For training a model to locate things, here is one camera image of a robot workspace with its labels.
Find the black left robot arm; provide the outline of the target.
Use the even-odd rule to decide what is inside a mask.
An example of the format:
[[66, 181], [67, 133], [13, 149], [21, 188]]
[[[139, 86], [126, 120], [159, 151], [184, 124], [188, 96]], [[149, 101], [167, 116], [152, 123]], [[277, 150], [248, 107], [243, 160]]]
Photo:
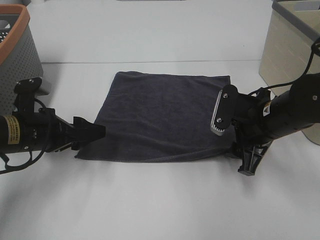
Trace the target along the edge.
[[[106, 136], [106, 127], [74, 116], [68, 123], [56, 115], [53, 108], [39, 112], [14, 111], [0, 117], [0, 158], [4, 169], [0, 173], [21, 171], [36, 163], [44, 153], [65, 149], [79, 150]], [[21, 165], [10, 165], [8, 154], [29, 153]]]

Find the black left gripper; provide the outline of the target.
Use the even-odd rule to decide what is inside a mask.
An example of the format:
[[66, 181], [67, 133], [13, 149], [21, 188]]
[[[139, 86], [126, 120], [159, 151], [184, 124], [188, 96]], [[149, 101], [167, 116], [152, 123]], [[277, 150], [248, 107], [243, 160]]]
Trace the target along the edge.
[[68, 123], [56, 115], [54, 108], [48, 108], [51, 128], [46, 153], [61, 152], [68, 148], [78, 151], [87, 144], [106, 136], [106, 127], [88, 122], [82, 117], [74, 116], [73, 123]]

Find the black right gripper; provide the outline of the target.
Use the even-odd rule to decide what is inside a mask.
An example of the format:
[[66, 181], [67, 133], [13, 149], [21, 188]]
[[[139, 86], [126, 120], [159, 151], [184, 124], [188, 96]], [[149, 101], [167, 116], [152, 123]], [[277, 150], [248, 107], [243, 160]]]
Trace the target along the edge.
[[273, 140], [265, 140], [263, 125], [260, 118], [263, 108], [271, 102], [271, 91], [258, 89], [256, 96], [239, 93], [236, 97], [232, 125], [235, 130], [233, 153], [242, 159], [237, 170], [245, 176], [254, 176], [264, 155]]

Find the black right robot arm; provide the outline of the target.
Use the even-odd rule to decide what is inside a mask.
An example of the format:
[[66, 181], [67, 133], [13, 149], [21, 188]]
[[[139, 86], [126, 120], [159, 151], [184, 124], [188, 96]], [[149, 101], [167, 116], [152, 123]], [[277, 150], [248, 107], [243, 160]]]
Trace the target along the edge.
[[236, 142], [233, 154], [242, 160], [238, 172], [253, 176], [273, 141], [320, 121], [320, 75], [307, 74], [274, 98], [239, 94], [232, 116]]

